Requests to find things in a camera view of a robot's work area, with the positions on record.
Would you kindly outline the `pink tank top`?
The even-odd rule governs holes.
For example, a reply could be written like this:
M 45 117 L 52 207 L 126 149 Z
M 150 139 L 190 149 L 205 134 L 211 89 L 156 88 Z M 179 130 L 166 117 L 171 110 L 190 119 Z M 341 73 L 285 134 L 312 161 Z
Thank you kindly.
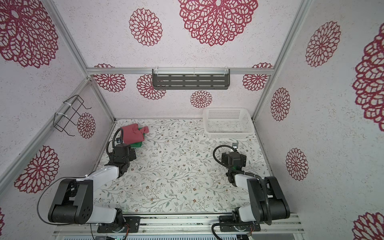
M 139 128 L 138 124 L 131 124 L 121 127 L 123 130 L 122 139 L 123 143 L 127 145 L 141 143 L 145 140 L 144 134 L 149 133 L 148 127 Z

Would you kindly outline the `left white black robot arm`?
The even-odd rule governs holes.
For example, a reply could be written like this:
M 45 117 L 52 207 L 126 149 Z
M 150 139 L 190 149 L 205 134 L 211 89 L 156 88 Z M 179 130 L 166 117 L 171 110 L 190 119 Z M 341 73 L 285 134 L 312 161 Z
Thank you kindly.
M 48 212 L 48 220 L 55 224 L 102 224 L 110 232 L 127 227 L 121 209 L 94 205 L 94 191 L 122 177 L 136 159 L 130 145 L 118 144 L 108 153 L 109 162 L 83 178 L 65 178 L 58 186 Z

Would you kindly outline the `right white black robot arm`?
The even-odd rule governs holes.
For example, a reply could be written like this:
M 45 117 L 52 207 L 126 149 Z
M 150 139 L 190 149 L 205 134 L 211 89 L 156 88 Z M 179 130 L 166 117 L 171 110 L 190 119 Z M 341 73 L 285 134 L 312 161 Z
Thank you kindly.
M 247 157 L 238 152 L 222 153 L 221 164 L 228 169 L 226 176 L 230 184 L 248 191 L 250 203 L 232 211 L 235 223 L 265 223 L 288 219 L 290 207 L 276 177 L 261 177 L 246 173 Z

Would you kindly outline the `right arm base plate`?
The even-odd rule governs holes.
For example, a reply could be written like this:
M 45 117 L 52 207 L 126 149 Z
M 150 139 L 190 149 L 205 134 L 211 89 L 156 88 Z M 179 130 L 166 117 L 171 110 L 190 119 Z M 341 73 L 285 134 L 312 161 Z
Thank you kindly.
M 219 216 L 220 231 L 221 232 L 259 232 L 261 230 L 260 224 L 251 222 L 249 225 L 241 225 L 237 223 L 232 216 Z

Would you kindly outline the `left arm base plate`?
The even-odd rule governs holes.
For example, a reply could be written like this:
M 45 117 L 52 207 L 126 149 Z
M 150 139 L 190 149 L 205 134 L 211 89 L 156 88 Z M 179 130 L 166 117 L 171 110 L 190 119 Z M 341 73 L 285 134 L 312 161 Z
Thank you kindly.
M 140 217 L 123 217 L 123 219 L 115 220 L 109 224 L 100 224 L 97 233 L 137 233 L 139 230 Z

